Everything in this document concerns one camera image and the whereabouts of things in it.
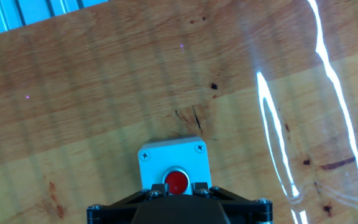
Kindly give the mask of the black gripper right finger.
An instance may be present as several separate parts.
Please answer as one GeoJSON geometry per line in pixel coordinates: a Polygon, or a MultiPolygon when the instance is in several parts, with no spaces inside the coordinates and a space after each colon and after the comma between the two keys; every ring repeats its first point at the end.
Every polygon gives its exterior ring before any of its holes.
{"type": "Polygon", "coordinates": [[[193,195],[217,202],[222,215],[230,223],[272,224],[272,202],[269,199],[249,200],[221,187],[208,188],[206,182],[195,182],[193,195]]]}

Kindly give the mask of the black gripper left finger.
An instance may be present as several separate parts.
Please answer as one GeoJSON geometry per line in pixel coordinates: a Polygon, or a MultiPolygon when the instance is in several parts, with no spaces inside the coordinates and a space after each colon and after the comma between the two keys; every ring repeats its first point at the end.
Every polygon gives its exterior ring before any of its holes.
{"type": "Polygon", "coordinates": [[[167,197],[168,184],[153,184],[151,189],[139,190],[113,204],[94,204],[87,207],[87,224],[130,223],[137,209],[154,199],[167,197]]]}

